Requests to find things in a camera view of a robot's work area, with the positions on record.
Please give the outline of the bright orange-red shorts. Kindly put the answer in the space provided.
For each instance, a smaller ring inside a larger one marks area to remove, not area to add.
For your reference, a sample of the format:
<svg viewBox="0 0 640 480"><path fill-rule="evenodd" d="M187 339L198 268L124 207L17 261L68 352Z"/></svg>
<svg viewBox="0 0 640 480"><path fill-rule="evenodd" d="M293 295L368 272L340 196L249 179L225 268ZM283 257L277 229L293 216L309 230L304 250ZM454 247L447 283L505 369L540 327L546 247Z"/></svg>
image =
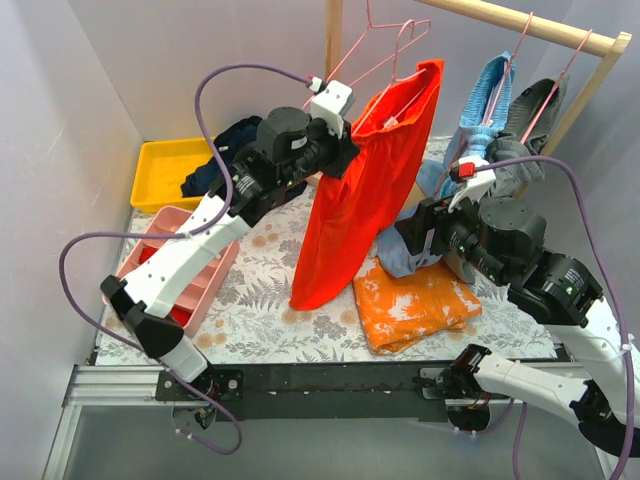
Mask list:
<svg viewBox="0 0 640 480"><path fill-rule="evenodd" d="M360 152L344 176L322 176L292 282L290 305L315 310L355 277L376 236L401 211L430 135L445 63L426 60L415 75L375 95L352 129Z"/></svg>

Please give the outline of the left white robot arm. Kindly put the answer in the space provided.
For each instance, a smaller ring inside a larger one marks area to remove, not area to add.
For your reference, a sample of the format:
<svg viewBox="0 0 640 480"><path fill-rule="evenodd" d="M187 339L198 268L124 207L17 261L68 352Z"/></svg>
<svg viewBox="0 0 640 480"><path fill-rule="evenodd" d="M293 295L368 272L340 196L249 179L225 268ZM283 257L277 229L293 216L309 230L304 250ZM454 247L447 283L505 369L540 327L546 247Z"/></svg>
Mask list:
<svg viewBox="0 0 640 480"><path fill-rule="evenodd" d="M237 152L231 178L211 184L178 238L124 277L102 281L102 294L119 320L148 357L178 376L188 398L200 400L211 392L212 368L172 318L175 301L214 258L284 204L288 190L317 172L343 174L359 152L350 129L338 108L272 110L255 140Z"/></svg>

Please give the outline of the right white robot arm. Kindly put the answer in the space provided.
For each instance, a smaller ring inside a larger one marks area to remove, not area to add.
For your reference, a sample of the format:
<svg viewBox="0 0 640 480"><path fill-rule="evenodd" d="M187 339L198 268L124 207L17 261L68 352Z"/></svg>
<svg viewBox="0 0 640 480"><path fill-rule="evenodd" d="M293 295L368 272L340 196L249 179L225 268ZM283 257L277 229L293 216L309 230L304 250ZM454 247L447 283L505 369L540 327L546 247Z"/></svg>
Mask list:
<svg viewBox="0 0 640 480"><path fill-rule="evenodd" d="M639 423L627 420L624 348L603 289L580 261L544 246L546 221L524 202L424 200L395 227L410 253L425 244L451 253L507 289L507 299L558 337L588 372L586 379L556 376L470 344L422 386L451 397L480 393L515 397L576 427L594 446L615 456L639 455Z"/></svg>

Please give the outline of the grey shorts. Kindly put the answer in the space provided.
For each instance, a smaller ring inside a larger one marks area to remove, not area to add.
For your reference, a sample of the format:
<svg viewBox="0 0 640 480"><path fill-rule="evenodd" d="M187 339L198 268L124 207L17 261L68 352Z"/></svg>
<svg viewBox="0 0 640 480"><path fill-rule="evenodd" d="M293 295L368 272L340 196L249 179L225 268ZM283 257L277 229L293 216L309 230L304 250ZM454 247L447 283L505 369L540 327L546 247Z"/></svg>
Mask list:
<svg viewBox="0 0 640 480"><path fill-rule="evenodd" d="M555 80L555 78L538 80L510 102L506 126L488 145L486 157L483 159L495 163L540 153L548 141L551 127L564 100L567 78L564 78L559 85L526 143L521 144L520 138L534 117L535 110L548 95ZM501 167L494 172L496 182L489 190L489 198L513 197L522 187L528 186L532 182L542 181L545 177L543 167L539 162ZM460 280L468 285L474 283L474 274L469 265L464 264L462 260L455 259L453 254L447 254L443 259Z"/></svg>

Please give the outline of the light blue shorts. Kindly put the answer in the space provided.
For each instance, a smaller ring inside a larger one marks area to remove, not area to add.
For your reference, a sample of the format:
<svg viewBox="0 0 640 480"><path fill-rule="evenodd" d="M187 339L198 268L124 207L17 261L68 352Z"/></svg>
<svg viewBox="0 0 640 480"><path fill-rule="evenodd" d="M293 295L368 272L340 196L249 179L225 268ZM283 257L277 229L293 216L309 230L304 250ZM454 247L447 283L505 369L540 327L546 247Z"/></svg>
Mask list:
<svg viewBox="0 0 640 480"><path fill-rule="evenodd" d="M416 184L424 196L441 199L454 195L457 185L447 173L451 164L469 155L486 157L488 145L506 126L514 78L515 66L509 52L494 57L483 67L444 158L425 160L418 170ZM390 226L376 239L379 263L395 278L433 265L441 257L429 252L431 239L427 237L420 253L411 254L400 233Z"/></svg>

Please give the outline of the pink hanger holding grey shorts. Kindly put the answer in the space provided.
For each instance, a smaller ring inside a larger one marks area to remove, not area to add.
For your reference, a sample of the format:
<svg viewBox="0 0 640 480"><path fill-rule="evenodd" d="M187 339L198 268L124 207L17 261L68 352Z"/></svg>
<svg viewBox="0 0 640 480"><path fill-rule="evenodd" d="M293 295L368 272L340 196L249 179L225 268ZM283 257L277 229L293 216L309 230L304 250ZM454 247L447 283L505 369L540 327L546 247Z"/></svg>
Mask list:
<svg viewBox="0 0 640 480"><path fill-rule="evenodd" d="M586 35L583 37L583 39L580 41L579 45L575 49L575 51L574 51L573 55L571 56L570 60L568 61L568 63L565 65L564 69L560 72L560 74L558 75L558 77L554 81L551 89L548 92L548 95L546 96L544 101L541 103L541 105L535 110L534 117L532 118L531 122L529 123L529 125L527 126L526 130L524 131L522 137L520 138L520 143L521 144L525 144L526 143L526 141L529 138L532 130L535 128L535 126L538 123L540 117L544 113L547 105L551 101L551 99L554 96L555 92L558 90L559 85L562 83L562 81L563 81L564 77L566 76L568 70L570 69L570 67L574 63L575 59L577 58L577 56L579 55L579 53L583 49L584 45L587 43L587 41L591 37L592 32L593 32L592 29L589 29L587 31Z"/></svg>

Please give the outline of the yellow plastic tray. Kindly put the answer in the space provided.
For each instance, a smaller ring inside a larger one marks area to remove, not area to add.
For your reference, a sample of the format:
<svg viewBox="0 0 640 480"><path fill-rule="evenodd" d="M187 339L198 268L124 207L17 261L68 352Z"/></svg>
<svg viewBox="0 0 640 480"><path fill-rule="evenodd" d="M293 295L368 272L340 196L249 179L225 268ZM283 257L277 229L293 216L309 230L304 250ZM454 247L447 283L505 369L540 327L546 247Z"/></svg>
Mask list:
<svg viewBox="0 0 640 480"><path fill-rule="evenodd" d="M194 210L201 196L183 197L181 185L212 152L204 138L150 141L142 144L130 204L146 214L165 206Z"/></svg>

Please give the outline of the orange white patterned cloth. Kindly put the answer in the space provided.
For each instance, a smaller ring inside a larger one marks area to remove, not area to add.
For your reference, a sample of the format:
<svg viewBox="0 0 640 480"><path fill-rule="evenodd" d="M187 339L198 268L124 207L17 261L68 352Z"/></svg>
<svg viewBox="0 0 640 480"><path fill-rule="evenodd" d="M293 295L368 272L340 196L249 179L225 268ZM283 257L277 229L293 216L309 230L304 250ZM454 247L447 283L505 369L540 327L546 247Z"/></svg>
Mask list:
<svg viewBox="0 0 640 480"><path fill-rule="evenodd" d="M400 353L445 330L462 330L482 313L480 300L444 264L391 276L374 257L353 279L353 291L369 350Z"/></svg>

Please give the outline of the red sock in organizer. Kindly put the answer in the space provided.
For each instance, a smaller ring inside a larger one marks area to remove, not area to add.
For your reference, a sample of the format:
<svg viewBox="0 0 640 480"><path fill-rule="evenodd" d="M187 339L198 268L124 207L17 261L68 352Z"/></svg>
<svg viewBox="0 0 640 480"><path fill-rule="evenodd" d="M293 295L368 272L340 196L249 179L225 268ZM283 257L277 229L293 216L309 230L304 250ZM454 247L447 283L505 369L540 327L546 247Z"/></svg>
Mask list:
<svg viewBox="0 0 640 480"><path fill-rule="evenodd" d="M157 249L151 246L144 247L139 256L139 264L146 263L155 253Z"/></svg>

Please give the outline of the floral patterned table mat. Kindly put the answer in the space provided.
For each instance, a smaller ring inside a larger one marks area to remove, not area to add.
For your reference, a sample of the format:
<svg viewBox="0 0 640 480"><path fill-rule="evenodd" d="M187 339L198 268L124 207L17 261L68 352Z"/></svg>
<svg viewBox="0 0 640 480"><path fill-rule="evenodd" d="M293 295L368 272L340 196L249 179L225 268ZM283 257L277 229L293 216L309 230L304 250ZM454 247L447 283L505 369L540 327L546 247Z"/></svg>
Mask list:
<svg viewBox="0 0 640 480"><path fill-rule="evenodd" d="M372 362L353 291L309 312L290 309L293 273L315 192L270 212L239 242L239 253L196 332L213 363ZM452 360L469 343L504 357L556 360L552 336L481 278L471 287L483 311L465 328L442 331L388 361Z"/></svg>

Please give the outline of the pink compartment organizer box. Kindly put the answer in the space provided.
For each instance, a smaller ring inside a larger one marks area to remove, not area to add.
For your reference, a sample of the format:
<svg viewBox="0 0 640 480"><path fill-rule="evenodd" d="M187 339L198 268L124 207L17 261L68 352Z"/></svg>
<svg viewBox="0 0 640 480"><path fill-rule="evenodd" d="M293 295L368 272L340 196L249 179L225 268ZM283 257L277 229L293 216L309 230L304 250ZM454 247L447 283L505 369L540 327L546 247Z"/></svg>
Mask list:
<svg viewBox="0 0 640 480"><path fill-rule="evenodd" d="M156 213L120 269L100 285L119 317L138 308L163 319L178 305L193 311L199 329L238 254L238 239L248 232L240 218L225 216L206 231L189 234L211 220L222 204L217 197L207 197L193 212L165 206ZM147 246L157 251L140 265L141 250Z"/></svg>

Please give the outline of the red sock front compartment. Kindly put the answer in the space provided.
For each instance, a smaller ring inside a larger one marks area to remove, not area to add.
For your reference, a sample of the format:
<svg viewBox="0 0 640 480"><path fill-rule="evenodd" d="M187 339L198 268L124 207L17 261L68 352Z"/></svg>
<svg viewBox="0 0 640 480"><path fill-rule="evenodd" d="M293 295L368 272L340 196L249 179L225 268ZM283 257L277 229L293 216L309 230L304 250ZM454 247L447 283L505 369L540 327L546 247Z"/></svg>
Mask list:
<svg viewBox="0 0 640 480"><path fill-rule="evenodd" d="M194 320L192 310L184 309L175 305L170 314L172 318L183 328L187 335L193 336L198 330L197 322Z"/></svg>

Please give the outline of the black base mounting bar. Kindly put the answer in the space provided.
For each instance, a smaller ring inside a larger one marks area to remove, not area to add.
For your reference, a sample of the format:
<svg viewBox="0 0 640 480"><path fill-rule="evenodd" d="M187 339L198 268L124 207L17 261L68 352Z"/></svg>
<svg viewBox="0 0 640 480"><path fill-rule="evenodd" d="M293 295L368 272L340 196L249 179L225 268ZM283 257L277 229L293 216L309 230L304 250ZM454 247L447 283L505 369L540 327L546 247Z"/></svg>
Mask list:
<svg viewBox="0 0 640 480"><path fill-rule="evenodd" d="M446 361L228 364L207 366L181 384L160 373L155 398L175 405L201 402L196 421L413 418L480 432L503 421L499 394L445 393Z"/></svg>

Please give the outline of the wooden clothes rack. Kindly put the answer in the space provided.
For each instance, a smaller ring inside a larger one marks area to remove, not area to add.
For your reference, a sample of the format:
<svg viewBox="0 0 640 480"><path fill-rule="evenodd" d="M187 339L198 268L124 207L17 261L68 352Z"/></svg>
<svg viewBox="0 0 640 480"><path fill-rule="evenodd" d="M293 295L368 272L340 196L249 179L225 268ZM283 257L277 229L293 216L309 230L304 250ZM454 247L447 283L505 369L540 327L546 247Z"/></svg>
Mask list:
<svg viewBox="0 0 640 480"><path fill-rule="evenodd" d="M424 4L437 11L480 22L495 30L522 33L551 45L574 49L578 53L585 53L600 59L594 72L585 81L557 124L542 150L544 154L555 152L579 115L623 56L633 38L631 33L625 31L615 37L590 33L585 29L540 17L533 11L521 12L488 1L426 1ZM372 23L371 8L366 6L367 26L365 32L361 34L350 50L344 51L342 47L343 8L344 5L341 1L327 1L325 3L325 75L329 78L337 76L344 62L352 56L353 51L367 37L368 32L384 27L382 24Z"/></svg>

